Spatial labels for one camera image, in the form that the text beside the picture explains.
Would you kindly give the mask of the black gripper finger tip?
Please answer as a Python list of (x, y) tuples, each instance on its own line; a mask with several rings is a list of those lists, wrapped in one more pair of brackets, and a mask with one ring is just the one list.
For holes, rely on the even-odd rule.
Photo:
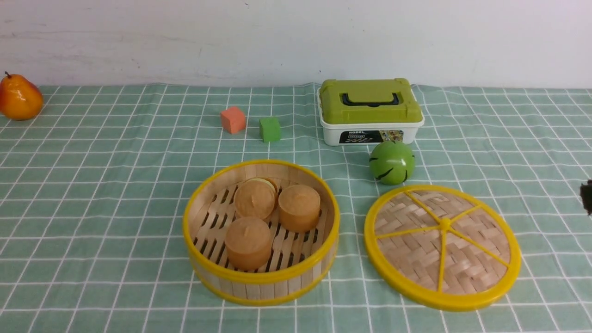
[(592, 215), (592, 179), (580, 185), (580, 198), (587, 215)]

